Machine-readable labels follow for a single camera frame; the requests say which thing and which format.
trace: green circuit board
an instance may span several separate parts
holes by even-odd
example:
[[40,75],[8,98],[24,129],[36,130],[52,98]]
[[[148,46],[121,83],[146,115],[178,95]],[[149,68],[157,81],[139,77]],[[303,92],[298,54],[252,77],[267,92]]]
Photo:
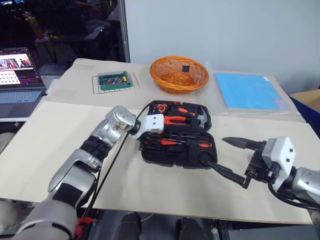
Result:
[[127,71],[100,73],[98,79],[102,91],[131,88],[133,86]]

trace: tool case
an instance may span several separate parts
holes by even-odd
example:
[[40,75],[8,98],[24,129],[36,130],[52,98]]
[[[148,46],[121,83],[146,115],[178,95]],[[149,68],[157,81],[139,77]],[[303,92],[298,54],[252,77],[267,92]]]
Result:
[[163,114],[163,132],[146,132],[140,137],[142,158],[147,163],[186,169],[211,169],[205,162],[217,163],[208,109],[199,104],[178,101],[152,101],[148,115]]

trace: blue cutting mat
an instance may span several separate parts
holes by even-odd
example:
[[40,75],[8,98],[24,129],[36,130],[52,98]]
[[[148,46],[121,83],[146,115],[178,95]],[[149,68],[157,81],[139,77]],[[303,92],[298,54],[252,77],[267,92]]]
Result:
[[216,73],[228,108],[287,110],[288,107],[263,75]]

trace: robotic arm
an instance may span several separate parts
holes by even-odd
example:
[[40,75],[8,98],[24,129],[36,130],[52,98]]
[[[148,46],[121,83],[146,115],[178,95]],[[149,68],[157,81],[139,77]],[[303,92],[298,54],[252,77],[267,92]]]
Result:
[[13,240],[71,240],[75,237],[77,208],[97,186],[95,173],[123,133],[139,138],[144,132],[162,132],[164,116],[138,121],[123,106],[114,107],[52,177],[48,197],[23,221]]
[[241,137],[225,137],[222,140],[235,147],[254,151],[244,173],[245,177],[219,164],[207,164],[245,189],[251,179],[268,184],[270,192],[276,198],[307,209],[312,222],[320,224],[320,171],[304,167],[297,169],[293,166],[296,151],[289,137],[269,138],[268,141],[253,141]]

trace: wire rack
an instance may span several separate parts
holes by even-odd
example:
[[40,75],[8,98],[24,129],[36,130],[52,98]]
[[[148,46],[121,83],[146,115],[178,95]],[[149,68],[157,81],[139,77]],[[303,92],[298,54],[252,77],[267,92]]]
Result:
[[129,72],[129,75],[131,78],[132,87],[125,87],[125,88],[112,89],[112,90],[106,90],[106,91],[100,89],[98,76],[93,76],[92,77],[92,92],[93,92],[93,94],[98,95],[98,94],[107,94],[107,93],[113,93],[113,92],[130,91],[130,90],[139,89],[140,86],[139,86],[139,83],[138,83],[138,80],[136,78],[135,73]]

